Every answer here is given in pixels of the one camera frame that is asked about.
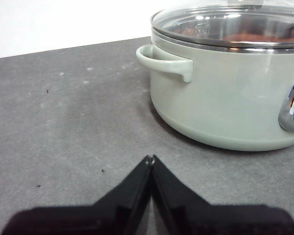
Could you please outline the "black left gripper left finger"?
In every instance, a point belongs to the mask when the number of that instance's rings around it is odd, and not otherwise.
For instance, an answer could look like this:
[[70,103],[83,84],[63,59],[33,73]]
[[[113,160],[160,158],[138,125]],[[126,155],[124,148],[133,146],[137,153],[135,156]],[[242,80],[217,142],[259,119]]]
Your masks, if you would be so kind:
[[152,157],[112,190],[87,206],[36,207],[14,214],[4,235],[133,235],[151,197]]

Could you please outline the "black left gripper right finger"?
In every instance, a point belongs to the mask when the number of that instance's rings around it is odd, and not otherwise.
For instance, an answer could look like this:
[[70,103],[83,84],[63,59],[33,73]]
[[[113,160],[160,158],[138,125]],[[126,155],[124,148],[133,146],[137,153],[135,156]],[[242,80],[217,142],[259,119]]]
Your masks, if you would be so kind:
[[266,205],[212,205],[152,156],[153,200],[171,235],[294,235],[294,220]]

